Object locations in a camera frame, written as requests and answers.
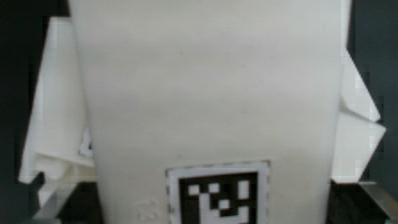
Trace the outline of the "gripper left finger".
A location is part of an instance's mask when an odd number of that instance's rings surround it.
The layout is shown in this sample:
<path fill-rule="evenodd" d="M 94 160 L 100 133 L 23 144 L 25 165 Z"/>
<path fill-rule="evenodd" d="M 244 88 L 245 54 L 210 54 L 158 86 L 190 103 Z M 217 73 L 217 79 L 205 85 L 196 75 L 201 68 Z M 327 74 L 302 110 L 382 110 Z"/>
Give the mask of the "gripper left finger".
<path fill-rule="evenodd" d="M 39 210 L 25 224 L 105 224 L 94 175 L 45 178 Z"/>

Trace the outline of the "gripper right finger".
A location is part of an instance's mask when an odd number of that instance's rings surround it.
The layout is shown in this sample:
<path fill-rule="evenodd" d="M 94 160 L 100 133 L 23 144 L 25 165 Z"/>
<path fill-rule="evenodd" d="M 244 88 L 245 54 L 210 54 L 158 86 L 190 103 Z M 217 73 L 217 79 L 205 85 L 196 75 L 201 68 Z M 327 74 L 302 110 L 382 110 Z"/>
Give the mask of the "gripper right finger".
<path fill-rule="evenodd" d="M 331 185 L 325 224 L 398 224 L 398 200 L 373 181 Z"/>

